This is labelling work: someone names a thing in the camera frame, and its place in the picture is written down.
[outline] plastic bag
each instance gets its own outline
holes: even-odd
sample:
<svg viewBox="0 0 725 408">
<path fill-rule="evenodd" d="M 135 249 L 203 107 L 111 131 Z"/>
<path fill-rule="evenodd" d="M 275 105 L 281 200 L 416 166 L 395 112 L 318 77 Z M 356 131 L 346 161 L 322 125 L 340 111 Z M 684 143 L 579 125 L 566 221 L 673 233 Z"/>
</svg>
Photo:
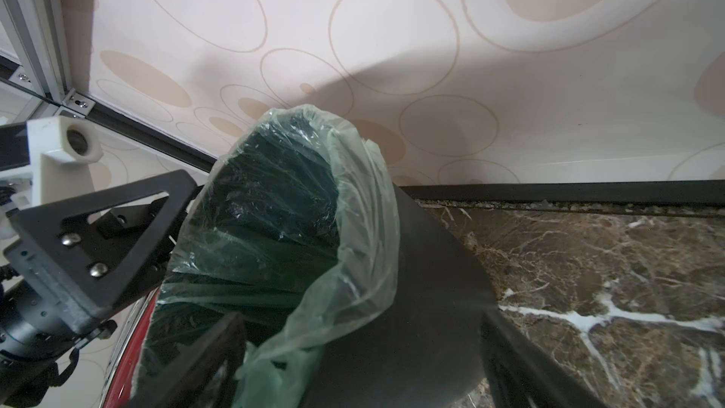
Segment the plastic bag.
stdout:
<svg viewBox="0 0 725 408">
<path fill-rule="evenodd" d="M 236 311 L 251 343 L 234 406 L 297 406 L 324 344 L 392 304 L 399 244 L 376 143 L 312 105 L 268 111 L 191 207 L 136 385 Z"/>
</svg>

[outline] patterned wallpaper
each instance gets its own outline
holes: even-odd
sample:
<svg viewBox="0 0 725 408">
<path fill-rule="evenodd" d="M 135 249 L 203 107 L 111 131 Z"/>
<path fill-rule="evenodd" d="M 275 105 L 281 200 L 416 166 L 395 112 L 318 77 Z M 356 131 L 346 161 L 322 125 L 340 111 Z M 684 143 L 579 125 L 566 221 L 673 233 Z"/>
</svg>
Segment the patterned wallpaper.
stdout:
<svg viewBox="0 0 725 408">
<path fill-rule="evenodd" d="M 722 0 L 62 0 L 74 83 L 220 155 L 312 103 L 401 185 L 725 178 Z"/>
</svg>

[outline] red object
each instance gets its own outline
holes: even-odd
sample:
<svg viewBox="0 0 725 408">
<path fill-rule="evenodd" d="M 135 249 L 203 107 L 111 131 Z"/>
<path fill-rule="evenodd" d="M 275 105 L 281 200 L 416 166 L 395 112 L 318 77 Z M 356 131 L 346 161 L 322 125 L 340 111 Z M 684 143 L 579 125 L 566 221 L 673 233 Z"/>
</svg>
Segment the red object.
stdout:
<svg viewBox="0 0 725 408">
<path fill-rule="evenodd" d="M 154 306 L 156 306 L 158 295 L 158 292 L 154 295 L 154 299 L 143 311 L 143 316 L 131 333 L 131 340 L 128 341 L 128 346 L 123 351 L 116 373 L 113 375 L 103 408 L 121 408 L 131 398 L 133 370 L 136 369 L 136 365 L 139 363 L 140 348 L 146 338 L 146 333 L 149 332 L 151 313 L 153 313 Z"/>
</svg>

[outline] bolt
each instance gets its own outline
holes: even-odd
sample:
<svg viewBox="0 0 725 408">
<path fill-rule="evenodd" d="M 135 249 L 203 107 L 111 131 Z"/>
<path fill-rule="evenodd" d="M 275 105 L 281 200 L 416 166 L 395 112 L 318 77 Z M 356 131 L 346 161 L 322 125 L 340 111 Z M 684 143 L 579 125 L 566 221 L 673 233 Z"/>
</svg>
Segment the bolt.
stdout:
<svg viewBox="0 0 725 408">
<path fill-rule="evenodd" d="M 99 277 L 104 276 L 108 272 L 108 267 L 106 266 L 106 264 L 98 262 L 91 267 L 89 272 L 91 273 L 91 276 L 98 279 Z"/>
<path fill-rule="evenodd" d="M 98 338 L 101 339 L 101 340 L 106 340 L 108 338 L 111 338 L 112 335 L 113 335 L 113 332 L 111 332 L 111 331 L 109 331 L 107 329 L 104 329 L 104 330 L 101 331 L 100 334 L 98 334 Z"/>
<path fill-rule="evenodd" d="M 60 237 L 60 242 L 63 246 L 73 246 L 74 244 L 80 243 L 80 235 L 75 232 L 66 233 Z"/>
</svg>

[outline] floor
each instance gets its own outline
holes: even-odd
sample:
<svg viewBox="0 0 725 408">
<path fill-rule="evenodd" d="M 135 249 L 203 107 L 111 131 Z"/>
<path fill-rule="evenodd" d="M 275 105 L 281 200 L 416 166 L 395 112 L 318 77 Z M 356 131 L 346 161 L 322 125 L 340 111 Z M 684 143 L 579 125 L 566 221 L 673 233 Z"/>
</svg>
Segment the floor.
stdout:
<svg viewBox="0 0 725 408">
<path fill-rule="evenodd" d="M 609 406 L 725 403 L 725 209 L 421 203 L 503 313 Z M 486 381 L 449 408 L 488 408 Z"/>
</svg>

